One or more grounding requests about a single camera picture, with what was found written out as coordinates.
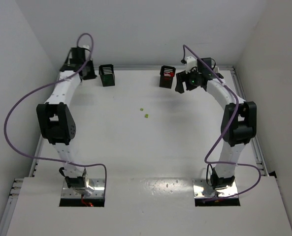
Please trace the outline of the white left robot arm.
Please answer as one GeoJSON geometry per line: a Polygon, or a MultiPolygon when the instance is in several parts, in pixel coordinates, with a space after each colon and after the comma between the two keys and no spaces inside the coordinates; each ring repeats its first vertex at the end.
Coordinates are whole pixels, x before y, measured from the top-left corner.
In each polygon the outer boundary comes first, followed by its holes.
{"type": "Polygon", "coordinates": [[[78,157],[73,142],[76,124],[69,105],[82,81],[96,78],[91,52],[88,45],[70,49],[52,94],[36,108],[42,137],[57,151],[63,163],[59,172],[65,178],[67,187],[73,190],[84,190],[89,184],[86,169],[74,165],[78,157]]]}

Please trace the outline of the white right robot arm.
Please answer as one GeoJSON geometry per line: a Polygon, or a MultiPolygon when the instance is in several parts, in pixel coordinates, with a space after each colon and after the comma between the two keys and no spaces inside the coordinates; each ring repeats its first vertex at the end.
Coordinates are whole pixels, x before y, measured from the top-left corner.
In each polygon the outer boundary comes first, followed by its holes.
{"type": "Polygon", "coordinates": [[[176,74],[175,91],[184,93],[196,88],[203,88],[214,97],[222,107],[224,114],[221,135],[218,142],[223,142],[219,160],[210,163],[213,166],[209,184],[213,189],[232,186],[235,180],[235,168],[242,150],[255,137],[257,132],[257,106],[239,97],[226,83],[220,73],[216,73],[205,59],[186,57],[182,63],[185,70],[176,74]]]}

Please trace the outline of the black bin right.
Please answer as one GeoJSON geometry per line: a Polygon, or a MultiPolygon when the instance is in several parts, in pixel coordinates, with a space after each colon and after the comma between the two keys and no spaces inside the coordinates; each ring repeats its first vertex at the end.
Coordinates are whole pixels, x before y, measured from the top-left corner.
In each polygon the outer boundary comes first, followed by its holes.
{"type": "Polygon", "coordinates": [[[173,66],[163,65],[160,70],[160,84],[161,88],[171,89],[173,78],[175,76],[176,68],[173,66]]]}

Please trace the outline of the black bin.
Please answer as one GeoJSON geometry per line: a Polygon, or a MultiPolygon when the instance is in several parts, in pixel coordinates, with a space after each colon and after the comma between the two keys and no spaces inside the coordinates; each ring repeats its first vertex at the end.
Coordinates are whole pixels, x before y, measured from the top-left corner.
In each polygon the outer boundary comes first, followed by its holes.
{"type": "Polygon", "coordinates": [[[112,64],[100,65],[98,71],[103,87],[115,86],[114,66],[112,64]]]}
{"type": "Polygon", "coordinates": [[[175,76],[176,68],[173,66],[163,65],[160,70],[160,84],[161,88],[171,89],[173,78],[175,76]]]}

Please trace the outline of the black bin left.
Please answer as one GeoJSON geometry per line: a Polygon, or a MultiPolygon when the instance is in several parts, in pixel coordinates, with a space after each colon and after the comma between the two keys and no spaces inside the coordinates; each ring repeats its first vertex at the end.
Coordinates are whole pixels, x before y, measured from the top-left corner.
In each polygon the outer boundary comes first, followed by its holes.
{"type": "Polygon", "coordinates": [[[100,65],[98,71],[103,87],[115,86],[114,66],[112,64],[100,65]]]}

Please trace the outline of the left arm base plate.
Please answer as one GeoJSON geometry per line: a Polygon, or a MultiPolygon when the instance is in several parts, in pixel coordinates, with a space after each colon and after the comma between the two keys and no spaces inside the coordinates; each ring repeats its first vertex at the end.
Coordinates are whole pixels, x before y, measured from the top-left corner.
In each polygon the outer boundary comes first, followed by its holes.
{"type": "Polygon", "coordinates": [[[66,181],[63,183],[61,198],[62,199],[102,199],[104,197],[105,179],[90,178],[85,183],[85,187],[68,188],[66,181]]]}

